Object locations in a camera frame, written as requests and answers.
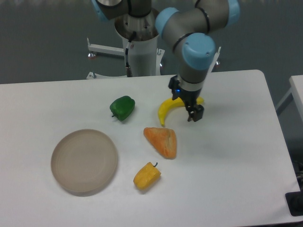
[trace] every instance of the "yellow banana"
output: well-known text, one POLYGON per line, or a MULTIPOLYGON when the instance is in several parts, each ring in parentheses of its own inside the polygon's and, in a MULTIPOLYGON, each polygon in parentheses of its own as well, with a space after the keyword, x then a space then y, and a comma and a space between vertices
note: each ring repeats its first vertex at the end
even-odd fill
MULTIPOLYGON (((204 102, 204 99, 201 97, 197 98, 197 104, 202 104, 204 102)), ((185 106, 184 102, 182 101, 181 98, 177 98, 175 100, 172 100, 172 98, 169 98, 165 100, 159 107, 158 109, 158 118, 160 120, 161 125, 164 127, 165 126, 165 117, 169 110, 176 108, 176 107, 181 107, 185 106)))

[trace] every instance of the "plate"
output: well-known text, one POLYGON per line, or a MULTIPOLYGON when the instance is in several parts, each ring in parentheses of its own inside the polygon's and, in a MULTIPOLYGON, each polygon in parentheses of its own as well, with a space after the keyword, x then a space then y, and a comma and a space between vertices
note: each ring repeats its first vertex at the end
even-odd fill
POLYGON ((115 172, 118 154, 104 133, 84 129, 64 137, 55 147, 52 173, 67 191, 88 193, 101 189, 115 172))

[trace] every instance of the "bread slice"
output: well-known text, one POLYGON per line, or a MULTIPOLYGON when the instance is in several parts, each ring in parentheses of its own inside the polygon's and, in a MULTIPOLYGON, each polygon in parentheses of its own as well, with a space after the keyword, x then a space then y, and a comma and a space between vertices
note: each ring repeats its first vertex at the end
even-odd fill
POLYGON ((145 128, 144 136, 165 158, 175 158, 177 155, 177 137, 172 129, 145 128))

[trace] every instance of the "cable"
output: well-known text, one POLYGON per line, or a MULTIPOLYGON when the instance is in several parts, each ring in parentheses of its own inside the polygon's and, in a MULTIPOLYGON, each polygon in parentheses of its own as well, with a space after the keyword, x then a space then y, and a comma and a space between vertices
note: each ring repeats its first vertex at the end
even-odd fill
POLYGON ((131 35, 131 37, 129 38, 128 40, 128 43, 126 45, 126 48, 125 48, 125 66, 126 67, 129 67, 129 63, 128 63, 128 50, 131 46, 131 42, 133 41, 133 39, 135 39, 135 37, 137 36, 137 33, 134 31, 131 35))
POLYGON ((183 39, 185 39, 186 37, 190 36, 191 34, 193 34, 193 33, 190 32, 190 33, 187 33, 187 34, 183 35, 182 37, 180 37, 180 38, 176 41, 176 43, 174 44, 174 46, 172 47, 172 52, 174 53, 174 52, 175 52, 175 49, 176 49, 176 47, 177 47, 177 45, 178 45, 183 39))
POLYGON ((201 7, 196 7, 197 9, 201 10, 201 12, 203 13, 205 20, 206 20, 206 24, 207 24, 207 33, 209 33, 210 31, 210 22, 209 22, 209 16, 207 14, 207 12, 201 8, 201 7))
POLYGON ((197 0, 195 3, 195 8, 197 7, 197 5, 199 4, 200 0, 197 0))
POLYGON ((130 13, 130 12, 132 12, 132 1, 127 0, 127 4, 128 4, 128 13, 130 13))

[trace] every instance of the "white table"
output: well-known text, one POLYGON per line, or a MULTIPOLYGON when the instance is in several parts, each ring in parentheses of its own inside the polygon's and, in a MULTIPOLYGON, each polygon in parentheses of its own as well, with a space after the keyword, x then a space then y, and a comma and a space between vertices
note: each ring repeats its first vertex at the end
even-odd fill
POLYGON ((205 113, 187 122, 184 108, 166 126, 175 130, 175 160, 163 159, 143 136, 160 127, 159 104, 171 96, 170 76, 0 85, 0 226, 236 227, 302 221, 285 193, 299 190, 262 72, 212 73, 205 113), (124 123, 109 105, 129 95, 136 108, 124 123), (70 132, 96 129, 115 143, 116 174, 103 191, 76 197, 55 181, 50 160, 70 132), (161 179, 146 193, 133 184, 147 162, 161 179))
POLYGON ((280 115, 290 102, 294 100, 303 121, 303 75, 291 76, 289 82, 291 88, 276 105, 276 112, 280 115))

